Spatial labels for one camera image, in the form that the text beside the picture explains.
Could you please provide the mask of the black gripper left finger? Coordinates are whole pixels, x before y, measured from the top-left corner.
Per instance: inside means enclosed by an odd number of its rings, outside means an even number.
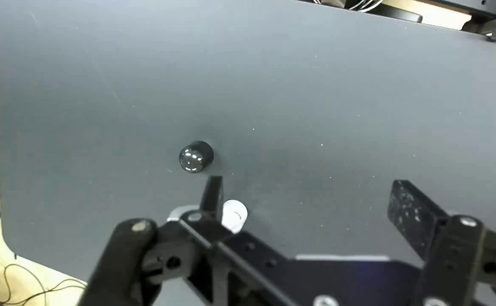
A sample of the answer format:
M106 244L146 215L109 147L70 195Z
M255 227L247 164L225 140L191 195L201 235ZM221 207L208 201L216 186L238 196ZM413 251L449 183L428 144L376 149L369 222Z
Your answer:
M201 205L177 222L121 222L77 306L152 306L175 280L206 306L294 306L277 281L282 258L221 217L223 179L209 178Z

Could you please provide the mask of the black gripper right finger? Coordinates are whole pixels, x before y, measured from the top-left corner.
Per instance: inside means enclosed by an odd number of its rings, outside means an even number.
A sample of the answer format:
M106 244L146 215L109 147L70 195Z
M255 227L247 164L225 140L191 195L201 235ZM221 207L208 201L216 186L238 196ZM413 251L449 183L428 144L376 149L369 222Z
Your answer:
M449 215L410 181L394 181L388 218L423 261L415 306L483 306L476 288L496 295L496 232L468 215Z

